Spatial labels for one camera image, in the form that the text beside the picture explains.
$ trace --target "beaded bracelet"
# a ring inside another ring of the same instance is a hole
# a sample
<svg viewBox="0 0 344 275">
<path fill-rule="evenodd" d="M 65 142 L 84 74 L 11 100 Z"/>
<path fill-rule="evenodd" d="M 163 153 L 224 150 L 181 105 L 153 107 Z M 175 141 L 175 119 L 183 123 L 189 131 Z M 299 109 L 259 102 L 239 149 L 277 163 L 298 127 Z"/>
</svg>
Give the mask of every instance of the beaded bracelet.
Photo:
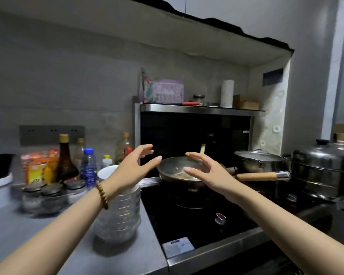
<svg viewBox="0 0 344 275">
<path fill-rule="evenodd" d="M 96 181 L 96 187 L 99 191 L 99 194 L 101 195 L 103 207 L 107 210 L 108 209 L 108 201 L 107 201 L 107 198 L 105 197 L 105 192 L 103 191 L 102 185 L 98 181 Z"/>
</svg>

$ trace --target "stove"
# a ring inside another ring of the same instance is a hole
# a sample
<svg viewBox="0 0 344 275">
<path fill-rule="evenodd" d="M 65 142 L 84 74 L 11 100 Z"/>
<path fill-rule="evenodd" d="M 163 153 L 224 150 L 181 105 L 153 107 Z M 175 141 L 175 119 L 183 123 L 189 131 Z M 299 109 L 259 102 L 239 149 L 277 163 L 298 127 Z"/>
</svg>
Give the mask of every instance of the stove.
<svg viewBox="0 0 344 275">
<path fill-rule="evenodd" d="M 211 192 L 204 208 L 186 208 L 169 196 L 160 178 L 145 182 L 141 199 L 170 274 L 192 274 L 270 241 L 247 213 L 218 193 Z M 304 195 L 267 197 L 309 223 L 331 216 L 334 206 Z"/>
</svg>

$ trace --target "white sticker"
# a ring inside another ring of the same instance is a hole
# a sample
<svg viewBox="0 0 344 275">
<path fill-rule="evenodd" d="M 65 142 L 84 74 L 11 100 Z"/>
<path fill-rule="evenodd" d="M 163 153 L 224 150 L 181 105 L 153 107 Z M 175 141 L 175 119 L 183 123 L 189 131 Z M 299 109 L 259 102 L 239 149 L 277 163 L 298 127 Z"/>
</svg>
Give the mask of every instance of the white sticker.
<svg viewBox="0 0 344 275">
<path fill-rule="evenodd" d="M 195 249 L 187 237 L 163 243 L 162 247 L 168 259 Z"/>
</svg>

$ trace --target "large plastic jar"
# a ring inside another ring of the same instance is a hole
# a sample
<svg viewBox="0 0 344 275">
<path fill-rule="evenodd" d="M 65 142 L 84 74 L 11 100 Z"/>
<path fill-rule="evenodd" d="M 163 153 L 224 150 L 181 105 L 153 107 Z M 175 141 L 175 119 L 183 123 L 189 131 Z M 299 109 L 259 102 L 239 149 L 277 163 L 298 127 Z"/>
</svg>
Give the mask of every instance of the large plastic jar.
<svg viewBox="0 0 344 275">
<path fill-rule="evenodd" d="M 108 178 L 118 165 L 108 166 L 98 172 L 98 180 Z M 130 240 L 140 225 L 139 185 L 128 189 L 109 201 L 109 209 L 102 209 L 94 222 L 94 231 L 110 244 L 120 244 Z"/>
</svg>

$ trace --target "orange seasoning bag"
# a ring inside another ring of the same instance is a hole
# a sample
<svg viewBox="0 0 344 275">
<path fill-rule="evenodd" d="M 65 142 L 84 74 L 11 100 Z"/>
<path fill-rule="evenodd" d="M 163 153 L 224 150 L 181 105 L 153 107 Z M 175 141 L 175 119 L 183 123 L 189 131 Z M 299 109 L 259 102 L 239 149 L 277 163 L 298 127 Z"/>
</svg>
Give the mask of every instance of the orange seasoning bag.
<svg viewBox="0 0 344 275">
<path fill-rule="evenodd" d="M 56 171 L 59 164 L 59 151 L 39 151 L 20 156 L 26 183 L 56 181 Z"/>
</svg>

